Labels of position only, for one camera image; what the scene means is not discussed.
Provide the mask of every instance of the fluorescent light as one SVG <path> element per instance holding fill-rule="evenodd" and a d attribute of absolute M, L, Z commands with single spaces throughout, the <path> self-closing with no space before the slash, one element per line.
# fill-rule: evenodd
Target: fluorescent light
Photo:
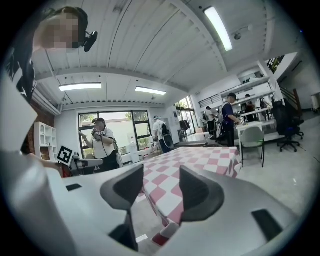
<path fill-rule="evenodd" d="M 74 83 L 74 84 L 68 84 L 68 85 L 61 85 L 59 86 L 60 91 L 71 91 L 71 90 L 82 90 L 82 89 L 101 89 L 101 83 L 100 82 L 94 82 L 94 83 Z"/>
<path fill-rule="evenodd" d="M 165 91 L 153 90 L 153 89 L 144 88 L 144 87 L 140 87 L 140 86 L 137 86 L 135 88 L 135 91 L 136 92 L 149 93 L 149 94 L 159 94 L 159 95 L 165 95 L 166 94 Z"/>
<path fill-rule="evenodd" d="M 230 38 L 228 36 L 228 32 L 219 14 L 217 13 L 216 9 L 214 7 L 210 7 L 204 11 L 204 14 L 208 17 L 208 19 L 211 21 L 212 25 L 214 26 L 216 32 L 218 33 L 223 43 L 225 50 L 226 51 L 232 50 L 232 45 L 231 45 Z"/>

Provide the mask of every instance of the person in blue shirt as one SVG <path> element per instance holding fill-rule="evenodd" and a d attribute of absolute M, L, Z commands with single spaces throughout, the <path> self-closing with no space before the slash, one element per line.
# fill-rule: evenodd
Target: person in blue shirt
<path fill-rule="evenodd" d="M 235 123 L 240 124 L 241 121 L 235 117 L 234 110 L 231 104 L 235 103 L 237 96 L 234 93 L 230 93 L 226 99 L 226 102 L 222 105 L 222 116 L 223 116 L 223 129 L 226 133 L 227 146 L 235 146 Z"/>

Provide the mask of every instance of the ceiling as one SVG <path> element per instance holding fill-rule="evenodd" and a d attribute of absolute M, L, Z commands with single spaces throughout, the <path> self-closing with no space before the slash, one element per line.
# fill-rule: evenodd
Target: ceiling
<path fill-rule="evenodd" d="M 89 52 L 40 50 L 33 55 L 37 89 L 55 106 L 171 105 L 244 63 L 256 62 L 257 56 L 267 60 L 298 47 L 299 30 L 263 0 L 60 0 L 52 7 L 66 5 L 87 12 L 87 31 L 97 31 L 98 39 Z M 224 50 L 204 15 L 209 6 L 221 16 L 233 50 Z M 241 28 L 241 39 L 234 40 Z M 60 85 L 86 82 L 101 82 L 102 88 L 59 90 Z M 149 93 L 135 92 L 136 86 L 167 94 L 152 100 Z"/>

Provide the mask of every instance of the person in white shirt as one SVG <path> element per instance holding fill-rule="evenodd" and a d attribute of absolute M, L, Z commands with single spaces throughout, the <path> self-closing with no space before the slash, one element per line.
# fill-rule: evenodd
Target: person in white shirt
<path fill-rule="evenodd" d="M 210 135 L 214 135 L 214 129 L 215 129 L 215 122 L 214 118 L 216 117 L 214 113 L 212 113 L 212 110 L 209 106 L 206 107 L 206 110 L 204 112 L 207 121 L 208 121 L 208 130 Z"/>
<path fill-rule="evenodd" d="M 153 131 L 154 131 L 155 141 L 159 140 L 162 152 L 164 154 L 170 152 L 171 149 L 166 146 L 164 141 L 164 136 L 162 134 L 163 124 L 165 125 L 167 124 L 164 121 L 161 121 L 158 116 L 155 116 L 153 118 L 153 121 L 154 121 Z"/>
<path fill-rule="evenodd" d="M 115 139 L 112 130 L 106 127 L 106 122 L 103 118 L 96 118 L 92 121 L 94 128 L 92 131 L 92 140 L 88 141 L 87 136 L 81 134 L 86 145 L 93 149 L 93 155 L 96 159 L 102 159 L 103 164 L 99 166 L 100 170 L 96 172 L 106 172 L 118 169 L 117 152 L 115 150 Z"/>

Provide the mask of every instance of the checkered tablecloth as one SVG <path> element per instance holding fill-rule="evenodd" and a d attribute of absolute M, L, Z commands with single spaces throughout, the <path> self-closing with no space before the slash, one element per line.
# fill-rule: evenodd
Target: checkered tablecloth
<path fill-rule="evenodd" d="M 142 163 L 142 190 L 165 227 L 170 222 L 178 224 L 184 211 L 183 195 L 179 187 L 180 166 L 233 178 L 237 177 L 241 169 L 236 147 L 180 147 Z"/>

